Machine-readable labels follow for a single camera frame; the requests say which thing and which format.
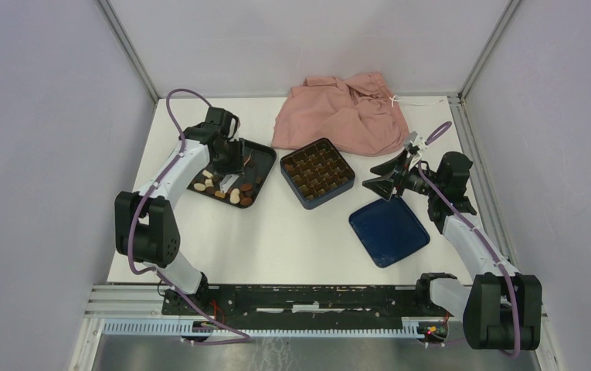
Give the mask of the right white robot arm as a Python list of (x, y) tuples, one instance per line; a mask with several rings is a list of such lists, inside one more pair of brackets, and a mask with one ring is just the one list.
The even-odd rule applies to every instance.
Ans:
[(482, 230), (466, 194), (472, 166), (466, 155), (449, 151), (431, 170), (402, 151), (372, 167), (374, 178), (362, 184), (385, 200), (405, 190), (427, 196), (430, 220), (473, 279), (467, 288), (450, 274), (422, 275), (423, 289), (413, 295), (416, 310), (434, 315), (442, 308), (461, 321), (472, 349), (516, 356), (540, 345), (542, 284), (535, 275), (522, 274)]

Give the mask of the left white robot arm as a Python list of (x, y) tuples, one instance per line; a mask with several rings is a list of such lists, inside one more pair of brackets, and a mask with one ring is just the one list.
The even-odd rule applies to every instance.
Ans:
[(178, 130), (178, 141), (160, 167), (139, 189), (114, 200), (116, 249), (136, 275), (153, 272), (182, 291), (181, 305), (192, 315), (204, 313), (210, 294), (200, 288), (204, 274), (180, 252), (181, 234), (174, 208), (191, 182), (207, 166), (215, 174), (243, 170), (244, 140), (239, 118), (220, 107), (205, 120)]

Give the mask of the silver metal tongs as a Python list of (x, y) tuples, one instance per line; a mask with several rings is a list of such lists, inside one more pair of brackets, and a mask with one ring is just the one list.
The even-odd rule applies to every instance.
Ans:
[(243, 167), (241, 172), (233, 175), (225, 175), (219, 183), (219, 190), (227, 195), (230, 195), (234, 189), (239, 189), (243, 192), (246, 184), (253, 189), (256, 186), (256, 161), (255, 150), (250, 153), (243, 160)]

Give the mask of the blue chocolate box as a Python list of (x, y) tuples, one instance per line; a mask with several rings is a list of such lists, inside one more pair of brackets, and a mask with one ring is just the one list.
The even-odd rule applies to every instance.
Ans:
[(320, 138), (280, 160), (280, 171), (301, 205), (311, 210), (355, 184), (355, 172), (327, 138)]

